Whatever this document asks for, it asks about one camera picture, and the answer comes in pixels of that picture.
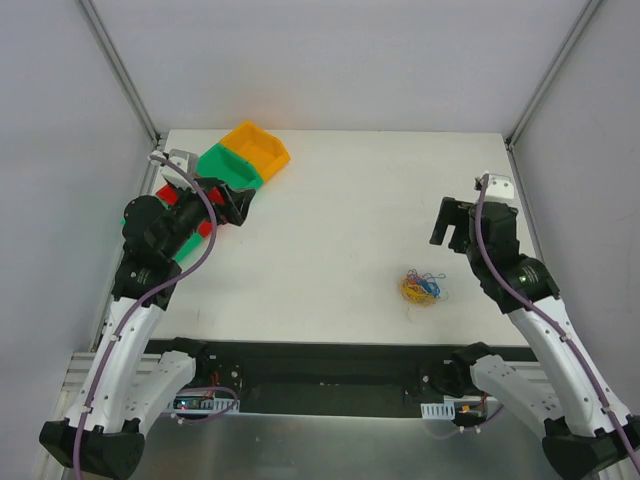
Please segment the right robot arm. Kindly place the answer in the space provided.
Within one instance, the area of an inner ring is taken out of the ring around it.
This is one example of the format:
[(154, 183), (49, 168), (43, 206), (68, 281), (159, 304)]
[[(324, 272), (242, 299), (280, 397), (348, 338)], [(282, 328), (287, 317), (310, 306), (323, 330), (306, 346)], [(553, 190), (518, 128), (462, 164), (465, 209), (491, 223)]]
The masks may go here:
[(518, 211), (504, 203), (443, 198), (430, 242), (464, 254), (483, 292), (517, 330), (544, 371), (545, 393), (482, 342), (455, 351), (430, 376), (439, 393), (496, 398), (540, 439), (563, 479), (584, 479), (624, 460), (639, 463), (639, 418), (619, 400), (579, 340), (545, 265), (521, 253)]

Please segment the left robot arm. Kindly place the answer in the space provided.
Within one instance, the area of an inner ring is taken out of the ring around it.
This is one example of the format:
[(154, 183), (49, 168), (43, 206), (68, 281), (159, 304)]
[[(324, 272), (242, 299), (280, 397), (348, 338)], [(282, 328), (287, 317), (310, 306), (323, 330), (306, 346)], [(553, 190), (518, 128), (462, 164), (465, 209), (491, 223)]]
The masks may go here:
[(103, 336), (76, 400), (63, 419), (46, 422), (39, 437), (77, 477), (130, 478), (149, 430), (179, 391), (210, 380), (210, 363), (181, 349), (163, 353), (145, 380), (134, 381), (176, 284), (188, 274), (177, 261), (179, 251), (204, 223), (242, 225), (256, 194), (217, 178), (195, 182), (201, 190), (175, 188), (172, 205), (144, 195), (124, 210), (123, 257)]

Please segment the green plastic bin upper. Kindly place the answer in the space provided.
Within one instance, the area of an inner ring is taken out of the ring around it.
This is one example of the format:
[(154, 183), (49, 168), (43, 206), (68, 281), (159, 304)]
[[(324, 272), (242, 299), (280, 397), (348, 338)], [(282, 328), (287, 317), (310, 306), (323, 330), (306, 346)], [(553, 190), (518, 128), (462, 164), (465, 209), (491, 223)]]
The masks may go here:
[(233, 189), (258, 190), (263, 180), (244, 158), (221, 144), (216, 144), (199, 157), (196, 173), (200, 177), (217, 178)]

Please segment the green plastic bin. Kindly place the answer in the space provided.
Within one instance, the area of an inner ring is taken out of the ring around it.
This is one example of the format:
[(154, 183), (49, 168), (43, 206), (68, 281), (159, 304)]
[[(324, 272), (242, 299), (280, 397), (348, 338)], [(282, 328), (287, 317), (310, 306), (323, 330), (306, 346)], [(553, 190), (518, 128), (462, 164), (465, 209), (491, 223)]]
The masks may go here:
[(221, 144), (216, 144), (199, 157), (196, 173), (200, 177), (217, 178), (233, 189), (258, 190), (263, 180), (244, 158)]
[(122, 221), (122, 235), (125, 256), (152, 266), (181, 262), (195, 248), (197, 237), (195, 230), (163, 215), (154, 220), (129, 217)]

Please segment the green plastic bin lower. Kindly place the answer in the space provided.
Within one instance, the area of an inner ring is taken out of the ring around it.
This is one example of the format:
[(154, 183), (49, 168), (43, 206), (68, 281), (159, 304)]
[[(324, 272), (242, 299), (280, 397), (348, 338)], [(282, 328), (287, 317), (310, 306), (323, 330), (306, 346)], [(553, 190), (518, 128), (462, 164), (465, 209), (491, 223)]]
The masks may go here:
[(125, 256), (152, 266), (181, 262), (195, 248), (197, 237), (195, 230), (163, 215), (154, 220), (129, 217), (122, 221), (122, 235)]

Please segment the orange plastic bin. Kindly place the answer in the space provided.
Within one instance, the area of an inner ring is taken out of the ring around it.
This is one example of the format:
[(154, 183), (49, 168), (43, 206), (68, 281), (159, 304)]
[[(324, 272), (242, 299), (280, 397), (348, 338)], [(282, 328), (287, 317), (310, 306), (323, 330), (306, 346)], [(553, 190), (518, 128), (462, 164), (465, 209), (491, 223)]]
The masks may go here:
[(231, 130), (219, 143), (250, 163), (264, 183), (290, 161), (281, 140), (250, 121)]

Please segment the red plastic bin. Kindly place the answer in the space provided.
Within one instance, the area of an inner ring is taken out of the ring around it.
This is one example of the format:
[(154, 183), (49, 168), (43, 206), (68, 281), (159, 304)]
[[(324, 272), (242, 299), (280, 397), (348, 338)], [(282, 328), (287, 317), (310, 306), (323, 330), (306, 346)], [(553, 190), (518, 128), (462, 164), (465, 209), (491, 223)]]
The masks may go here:
[[(155, 192), (155, 196), (158, 197), (165, 204), (172, 206), (179, 198), (177, 190), (169, 184), (164, 185), (158, 191)], [(221, 190), (218, 187), (214, 187), (207, 192), (207, 197), (213, 202), (214, 205), (222, 206), (226, 204)], [(213, 230), (210, 220), (205, 220), (198, 227), (198, 233), (201, 237), (208, 237)]]

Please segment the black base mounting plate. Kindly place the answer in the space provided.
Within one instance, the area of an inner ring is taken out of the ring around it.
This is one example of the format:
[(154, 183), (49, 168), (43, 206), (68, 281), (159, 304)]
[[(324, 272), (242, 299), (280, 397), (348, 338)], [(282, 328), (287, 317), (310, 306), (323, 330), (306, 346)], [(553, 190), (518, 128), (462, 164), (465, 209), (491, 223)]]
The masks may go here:
[(242, 413), (417, 418), (467, 377), (458, 345), (366, 345), (152, 340), (148, 354), (194, 357), (192, 387), (221, 387)]

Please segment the right aluminium frame post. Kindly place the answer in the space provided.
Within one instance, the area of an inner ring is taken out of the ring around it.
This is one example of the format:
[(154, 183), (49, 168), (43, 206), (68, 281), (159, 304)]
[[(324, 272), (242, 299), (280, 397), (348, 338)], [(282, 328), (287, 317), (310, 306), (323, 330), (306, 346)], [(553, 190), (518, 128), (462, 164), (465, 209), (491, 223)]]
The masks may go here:
[(536, 84), (524, 110), (518, 117), (514, 127), (510, 130), (510, 133), (505, 137), (505, 145), (508, 151), (512, 151), (515, 148), (515, 145), (524, 134), (525, 129), (544, 100), (547, 92), (561, 73), (561, 70), (584, 36), (593, 18), (604, 4), (605, 1), (603, 0), (589, 0), (582, 6), (544, 74)]

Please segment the aluminium frame post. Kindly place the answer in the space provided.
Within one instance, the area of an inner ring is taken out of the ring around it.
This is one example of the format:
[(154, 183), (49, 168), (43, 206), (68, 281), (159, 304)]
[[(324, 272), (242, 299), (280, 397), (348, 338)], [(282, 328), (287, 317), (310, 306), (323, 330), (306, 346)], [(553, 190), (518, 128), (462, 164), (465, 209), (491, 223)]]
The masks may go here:
[(91, 0), (78, 0), (76, 5), (84, 16), (88, 27), (102, 52), (116, 82), (120, 86), (125, 99), (129, 103), (138, 122), (153, 146), (163, 146), (166, 135), (158, 130), (144, 104), (142, 96), (136, 88), (129, 71), (122, 60), (101, 15)]
[(582, 6), (544, 74), (536, 84), (524, 110), (518, 117), (514, 127), (510, 130), (510, 133), (505, 137), (505, 145), (508, 151), (512, 151), (515, 148), (515, 145), (524, 134), (525, 129), (544, 100), (547, 92), (561, 73), (561, 70), (584, 36), (593, 18), (604, 4), (605, 1), (603, 0), (589, 0)]

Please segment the left aluminium frame post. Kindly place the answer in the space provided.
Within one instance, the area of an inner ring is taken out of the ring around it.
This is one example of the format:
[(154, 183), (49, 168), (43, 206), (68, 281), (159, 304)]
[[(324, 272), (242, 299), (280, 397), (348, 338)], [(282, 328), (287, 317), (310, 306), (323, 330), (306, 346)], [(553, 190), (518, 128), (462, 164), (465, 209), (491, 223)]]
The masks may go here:
[(88, 27), (102, 52), (116, 82), (120, 86), (125, 99), (129, 103), (138, 122), (153, 146), (163, 146), (166, 135), (158, 130), (144, 104), (142, 96), (136, 88), (129, 71), (122, 60), (101, 15), (91, 0), (78, 0), (76, 5), (84, 16)]

